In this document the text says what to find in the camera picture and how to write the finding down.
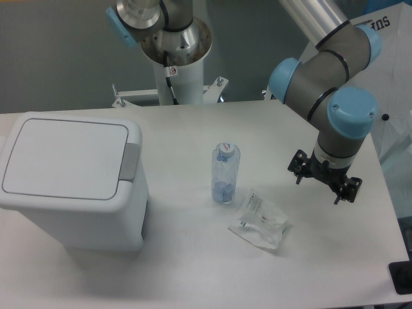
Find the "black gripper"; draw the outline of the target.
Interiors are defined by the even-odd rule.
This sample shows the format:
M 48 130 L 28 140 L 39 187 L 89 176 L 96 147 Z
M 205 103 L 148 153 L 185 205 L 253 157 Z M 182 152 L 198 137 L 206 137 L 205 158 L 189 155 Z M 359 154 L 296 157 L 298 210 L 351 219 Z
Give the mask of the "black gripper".
M 319 161 L 314 151 L 309 158 L 303 150 L 298 149 L 287 169 L 296 177 L 296 184 L 300 184 L 303 178 L 314 178 L 327 185 L 336 194 L 334 205 L 341 200 L 353 203 L 362 185 L 362 179 L 348 178 L 347 168 L 334 169 L 329 167 L 329 164 L 327 160 Z

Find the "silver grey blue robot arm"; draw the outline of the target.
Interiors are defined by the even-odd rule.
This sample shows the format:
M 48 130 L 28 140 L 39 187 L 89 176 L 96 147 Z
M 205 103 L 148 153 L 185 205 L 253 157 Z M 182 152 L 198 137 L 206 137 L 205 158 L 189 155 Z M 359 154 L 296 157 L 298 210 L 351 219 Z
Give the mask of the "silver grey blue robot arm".
M 347 171 L 377 114 L 377 102 L 347 82 L 380 54 L 379 34 L 355 26 L 333 1 L 283 1 L 283 7 L 314 44 L 306 62 L 288 58 L 276 66 L 269 91 L 319 132 L 311 155 L 298 151 L 288 170 L 297 179 L 326 184 L 338 200 L 353 202 L 361 179 Z M 118 38 L 140 46 L 153 63 L 162 105 L 217 102 L 225 81 L 203 83 L 203 60 L 211 50 L 209 27 L 191 1 L 117 1 L 106 10 Z

